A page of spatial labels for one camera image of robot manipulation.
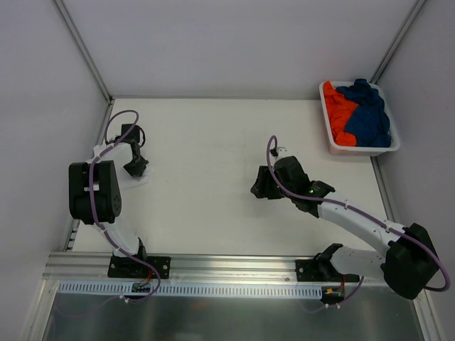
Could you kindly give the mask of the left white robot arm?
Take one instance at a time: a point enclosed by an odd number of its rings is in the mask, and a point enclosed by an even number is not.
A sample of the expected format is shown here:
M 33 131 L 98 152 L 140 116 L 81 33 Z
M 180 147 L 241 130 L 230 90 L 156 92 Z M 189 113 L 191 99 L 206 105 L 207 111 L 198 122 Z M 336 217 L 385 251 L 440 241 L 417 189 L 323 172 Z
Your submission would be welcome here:
M 93 148 L 91 159 L 68 168 L 72 218 L 99 231 L 133 277 L 143 276 L 149 261 L 140 238 L 121 221 L 122 191 L 149 182 L 152 169 L 141 154 L 145 142 L 140 126 L 123 124 L 119 136 Z

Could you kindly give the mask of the white t shirt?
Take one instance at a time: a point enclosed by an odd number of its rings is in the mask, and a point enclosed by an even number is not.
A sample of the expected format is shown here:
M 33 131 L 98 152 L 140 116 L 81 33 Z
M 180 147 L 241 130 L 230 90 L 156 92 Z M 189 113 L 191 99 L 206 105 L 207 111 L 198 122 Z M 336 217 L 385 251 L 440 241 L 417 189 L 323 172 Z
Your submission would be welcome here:
M 147 167 L 141 176 L 135 178 L 128 174 L 124 168 L 120 168 L 120 174 L 118 175 L 119 188 L 123 190 L 145 185 L 150 181 L 150 177 L 153 173 L 154 169 L 152 167 Z

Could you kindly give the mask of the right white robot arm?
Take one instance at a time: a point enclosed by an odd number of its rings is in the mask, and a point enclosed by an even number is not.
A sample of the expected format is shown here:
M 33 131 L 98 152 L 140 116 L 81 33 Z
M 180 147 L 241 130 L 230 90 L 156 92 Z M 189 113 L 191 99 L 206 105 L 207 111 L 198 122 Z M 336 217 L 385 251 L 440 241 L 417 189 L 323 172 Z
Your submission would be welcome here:
M 319 254 L 319 275 L 334 281 L 342 274 L 383 279 L 399 296 L 413 300 L 440 269 L 428 231 L 414 223 L 406 227 L 369 214 L 334 187 L 310 180 L 294 156 L 272 166 L 260 166 L 251 193 L 258 199 L 287 198 L 316 219 L 331 222 L 362 239 L 370 250 L 333 243 Z

